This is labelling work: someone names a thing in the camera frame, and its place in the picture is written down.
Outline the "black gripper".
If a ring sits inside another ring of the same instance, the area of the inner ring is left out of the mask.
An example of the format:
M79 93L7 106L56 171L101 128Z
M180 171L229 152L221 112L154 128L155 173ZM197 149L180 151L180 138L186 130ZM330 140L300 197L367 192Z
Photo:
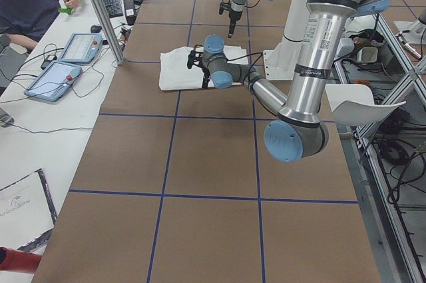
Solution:
M202 72L204 73L202 80L202 88L207 89L210 82L210 71L208 67L202 67Z
M235 10L229 11L230 24L228 28L228 38L232 38L232 36L234 35L236 22L239 21L241 17L242 17L241 11L235 11Z

